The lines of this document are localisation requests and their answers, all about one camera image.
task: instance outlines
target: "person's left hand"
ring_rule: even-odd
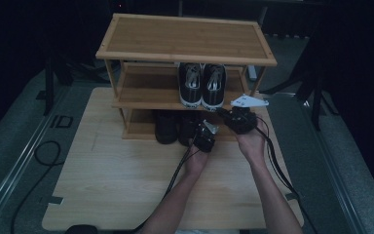
[[[188,160],[185,162],[186,175],[200,176],[206,166],[208,153],[204,153],[195,145],[190,148]]]

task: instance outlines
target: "hand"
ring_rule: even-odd
[[[266,134],[264,123],[258,119],[257,128]],[[236,139],[239,143],[239,149],[251,164],[253,163],[264,163],[264,147],[265,138],[253,129],[245,135],[236,135]]]
[[[186,175],[200,176],[206,166],[208,153],[204,153],[193,144],[187,158],[188,160],[185,162]]]

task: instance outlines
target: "person's right hand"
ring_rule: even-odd
[[[260,119],[257,120],[257,128],[266,134],[264,124]],[[253,129],[245,135],[236,135],[236,139],[240,151],[250,165],[264,163],[265,138],[257,130]]]

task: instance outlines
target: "shoe rack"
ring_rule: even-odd
[[[261,98],[257,88],[264,71],[277,64],[254,21],[122,14],[114,14],[96,57],[105,60],[114,93],[112,107],[120,111],[126,139],[155,139],[152,109],[186,110],[179,98],[178,62],[225,64],[226,109],[242,94]],[[118,82],[111,60],[121,63]],[[251,88],[245,78],[248,65],[261,66]],[[215,113],[201,106],[197,110],[220,126],[217,140],[234,139]]]

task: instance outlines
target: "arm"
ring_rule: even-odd
[[[193,145],[190,152],[198,150]],[[141,233],[175,233],[193,186],[205,168],[207,157],[206,153],[199,151],[185,162],[185,174],[148,218]]]
[[[257,127],[266,132],[261,121],[258,121]],[[266,166],[265,139],[256,130],[246,135],[236,135],[236,138],[251,167],[269,233],[303,233],[295,214],[284,200]]]

